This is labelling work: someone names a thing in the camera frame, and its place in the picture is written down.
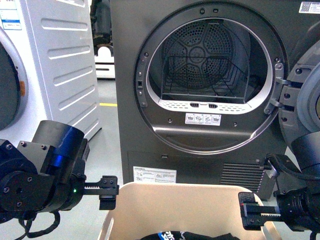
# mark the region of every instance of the dryer door hinge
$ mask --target dryer door hinge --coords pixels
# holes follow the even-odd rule
[[[284,79],[284,65],[280,62],[277,63],[275,66],[275,80],[274,80],[274,87],[270,97],[269,102],[267,103],[264,113],[270,115],[275,108],[281,108],[283,104],[279,102],[279,98],[284,86],[290,85],[291,81]]]

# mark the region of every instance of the black robotic arm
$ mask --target black robotic arm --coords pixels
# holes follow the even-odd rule
[[[260,230],[267,221],[285,222],[294,232],[311,230],[311,240],[320,233],[320,131],[301,136],[291,143],[300,170],[286,155],[268,154],[261,168],[276,178],[273,194],[277,206],[259,206],[253,193],[240,192],[242,224],[246,230]],[[293,182],[286,189],[279,179]]]
[[[0,139],[0,224],[19,219],[25,234],[18,239],[48,234],[60,222],[59,211],[71,210],[83,195],[99,195],[99,209],[113,210],[118,178],[86,182],[89,152],[83,132],[50,120],[40,122],[32,142],[21,141],[17,148]],[[44,212],[54,214],[53,225],[29,232],[37,214]]]

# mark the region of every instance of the laundry basket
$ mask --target laundry basket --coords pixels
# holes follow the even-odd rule
[[[231,233],[240,240],[265,240],[262,230],[243,228],[239,192],[249,190],[225,185],[127,183],[120,188],[116,208],[108,212],[98,240],[137,240],[165,231],[210,237]],[[272,239],[281,240],[272,222],[266,227]]]

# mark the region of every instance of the warning label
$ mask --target warning label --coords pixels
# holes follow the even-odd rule
[[[176,183],[177,170],[134,166],[134,182]]]
[[[186,113],[185,124],[220,126],[221,115],[204,113]]]
[[[20,18],[14,0],[0,0],[0,20],[4,30],[21,30]]]
[[[320,2],[312,2],[312,1],[301,2],[299,13],[320,14]]]

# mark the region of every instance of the cable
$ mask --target cable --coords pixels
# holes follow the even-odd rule
[[[40,236],[49,234],[53,230],[55,230],[60,224],[60,214],[59,214],[58,211],[52,211],[50,213],[54,215],[54,222],[50,227],[48,227],[45,230],[41,230],[41,231],[30,232],[30,228],[32,226],[32,222],[35,220],[34,218],[31,219],[31,220],[27,220],[26,224],[25,224],[25,221],[22,218],[20,218],[19,219],[19,224],[24,228],[25,233],[22,236],[16,238],[15,240],[22,240],[26,236],[28,238],[30,238],[30,239],[34,239],[34,238],[38,238]]]
[[[311,234],[310,234],[310,240],[316,240],[317,239],[317,232],[312,232]]]
[[[320,177],[318,176],[313,176],[313,175],[308,175],[308,174],[303,174],[303,173],[298,173],[290,170],[287,168],[279,159],[279,157],[276,154],[268,154],[266,156],[266,159],[273,158],[275,162],[277,163],[279,169],[284,172],[285,174],[291,175],[297,179],[300,180],[305,180],[305,181],[320,181]]]

